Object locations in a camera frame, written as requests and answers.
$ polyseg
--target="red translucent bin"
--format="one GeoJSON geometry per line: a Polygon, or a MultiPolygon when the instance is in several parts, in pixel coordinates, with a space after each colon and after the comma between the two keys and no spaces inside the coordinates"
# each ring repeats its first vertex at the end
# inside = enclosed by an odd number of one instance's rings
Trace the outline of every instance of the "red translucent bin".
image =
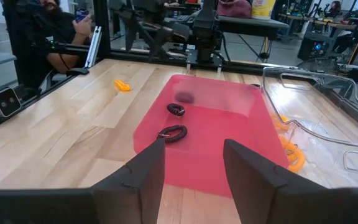
{"type": "Polygon", "coordinates": [[[178,124],[185,125],[188,134],[165,145],[166,184],[231,197],[223,162],[225,139],[233,139],[288,167],[272,119],[255,86],[172,76],[135,130],[135,152],[154,142],[162,129],[178,124]],[[167,110],[170,103],[182,105],[185,114],[171,114],[167,110]]]}

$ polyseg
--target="black shirt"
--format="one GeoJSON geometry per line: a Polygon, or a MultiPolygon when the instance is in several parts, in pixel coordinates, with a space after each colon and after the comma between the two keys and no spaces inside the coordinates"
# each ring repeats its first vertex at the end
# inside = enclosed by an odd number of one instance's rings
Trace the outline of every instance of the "black shirt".
{"type": "MultiPolygon", "coordinates": [[[[75,19],[73,14],[63,12],[58,19],[51,20],[51,29],[46,35],[48,40],[53,39],[63,44],[71,44],[75,37],[75,29],[73,26],[73,20],[75,19]]],[[[48,71],[53,70],[53,66],[47,60],[48,51],[41,52],[41,57],[44,58],[48,71]]],[[[77,62],[76,67],[83,67],[84,60],[82,58],[77,62]]]]}
{"type": "Polygon", "coordinates": [[[75,17],[73,14],[63,12],[59,19],[52,20],[51,24],[53,25],[53,39],[63,43],[72,43],[75,36],[75,30],[73,26],[74,19],[75,17]]]}

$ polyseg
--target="black metal frame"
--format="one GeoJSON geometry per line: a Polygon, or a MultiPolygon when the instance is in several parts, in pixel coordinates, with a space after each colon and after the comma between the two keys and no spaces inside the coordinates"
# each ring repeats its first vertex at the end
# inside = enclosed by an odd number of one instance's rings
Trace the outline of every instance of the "black metal frame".
{"type": "MultiPolygon", "coordinates": [[[[130,60],[135,62],[150,62],[149,56],[146,53],[143,52],[129,52],[127,53],[125,50],[115,50],[110,48],[110,38],[109,38],[109,21],[108,21],[108,7],[107,7],[107,1],[99,1],[99,0],[93,0],[94,8],[95,8],[95,18],[96,18],[96,25],[103,27],[103,35],[102,40],[99,47],[99,54],[98,56],[100,58],[113,58],[113,59],[119,59],[119,60],[130,60]]],[[[228,29],[226,32],[229,31],[235,31],[231,30],[230,24],[220,24],[222,27],[225,27],[225,29],[228,29]]],[[[274,30],[269,30],[268,36],[270,38],[274,38],[274,34],[276,32],[273,32],[274,30]]],[[[177,58],[169,58],[167,60],[161,60],[157,57],[154,57],[150,63],[158,63],[158,64],[164,64],[164,65],[174,65],[174,66],[180,66],[185,67],[186,61],[185,58],[183,60],[177,59],[177,58]]],[[[231,63],[224,63],[222,65],[222,71],[223,72],[234,72],[234,73],[243,73],[243,74],[249,74],[249,75],[262,75],[263,69],[267,67],[267,65],[264,65],[262,63],[237,63],[237,62],[231,62],[231,63]]],[[[206,69],[206,70],[216,70],[217,67],[213,64],[197,64],[192,65],[192,68],[200,68],[200,69],[206,69]]],[[[333,90],[329,90],[328,92],[325,91],[322,93],[327,96],[331,101],[335,102],[339,100],[340,96],[338,96],[333,90]]],[[[354,119],[358,122],[358,107],[354,106],[350,101],[342,100],[341,108],[349,115],[351,115],[354,119]]]]}
{"type": "MultiPolygon", "coordinates": [[[[94,0],[94,11],[95,11],[95,22],[97,26],[102,27],[102,36],[101,42],[99,45],[98,51],[98,58],[112,58],[118,60],[130,60],[135,62],[150,62],[150,63],[158,63],[164,65],[174,65],[180,67],[186,67],[186,59],[183,58],[168,58],[166,60],[162,60],[160,58],[154,57],[151,61],[149,60],[149,55],[143,52],[129,52],[127,53],[125,50],[114,50],[110,47],[110,36],[109,36],[109,18],[108,18],[108,5],[107,1],[102,0],[94,0]]],[[[56,45],[54,49],[50,49],[51,52],[58,52],[61,54],[76,54],[82,55],[86,54],[89,50],[87,46],[79,46],[79,45],[56,45]]],[[[222,64],[221,68],[223,72],[234,72],[234,73],[243,73],[249,75],[262,75],[263,69],[268,67],[268,64],[262,63],[238,63],[238,62],[231,62],[231,63],[224,63],[222,64]]],[[[195,64],[192,65],[192,68],[200,68],[200,69],[207,69],[207,70],[216,70],[217,66],[213,64],[195,64]]],[[[62,86],[64,83],[70,81],[74,77],[70,77],[69,79],[65,80],[64,82],[59,83],[59,85],[51,88],[47,92],[43,93],[41,96],[38,96],[23,106],[23,109],[32,105],[36,101],[40,100],[44,96],[48,95],[50,92],[56,90],[58,87],[62,86]]],[[[358,108],[351,105],[350,102],[342,101],[344,103],[344,108],[353,108],[351,112],[349,110],[345,110],[346,113],[350,114],[358,121],[358,108]]]]}

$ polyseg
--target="clear plastic tray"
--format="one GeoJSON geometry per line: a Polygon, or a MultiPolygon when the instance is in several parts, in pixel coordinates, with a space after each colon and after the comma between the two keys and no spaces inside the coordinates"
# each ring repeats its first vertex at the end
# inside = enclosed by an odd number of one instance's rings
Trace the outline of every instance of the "clear plastic tray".
{"type": "Polygon", "coordinates": [[[358,187],[358,122],[344,111],[358,108],[353,80],[265,68],[261,92],[294,172],[328,188],[358,187]]]}

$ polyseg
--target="wooden table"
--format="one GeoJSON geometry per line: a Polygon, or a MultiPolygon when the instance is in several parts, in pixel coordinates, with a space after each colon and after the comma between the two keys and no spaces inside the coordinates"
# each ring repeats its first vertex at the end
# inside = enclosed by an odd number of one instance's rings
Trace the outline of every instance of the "wooden table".
{"type": "Polygon", "coordinates": [[[337,22],[324,22],[324,21],[319,21],[319,20],[316,20],[316,19],[309,19],[309,21],[313,22],[315,24],[335,27],[335,28],[338,28],[338,29],[354,30],[357,27],[357,25],[341,24],[341,23],[337,23],[337,22]]]}
{"type": "MultiPolygon", "coordinates": [[[[135,156],[132,134],[163,86],[172,75],[185,72],[167,65],[99,62],[88,75],[74,78],[0,125],[0,189],[88,187],[111,174],[135,156]],[[118,92],[115,79],[129,82],[133,90],[118,92]]],[[[236,73],[217,77],[205,70],[191,70],[189,75],[239,83],[262,79],[236,73]]],[[[273,98],[284,93],[281,88],[274,84],[273,98]]],[[[316,119],[329,111],[332,120],[321,120],[328,132],[358,141],[358,124],[329,109],[332,104],[317,93],[315,98],[285,98],[279,109],[297,114],[306,106],[311,106],[307,112],[312,120],[313,110],[316,119]]],[[[161,224],[240,223],[231,198],[172,185],[164,186],[158,219],[161,224]]]]}
{"type": "Polygon", "coordinates": [[[287,15],[287,14],[280,14],[281,17],[286,17],[289,19],[295,19],[295,20],[305,20],[308,21],[309,17],[307,16],[292,16],[292,15],[287,15]]]}

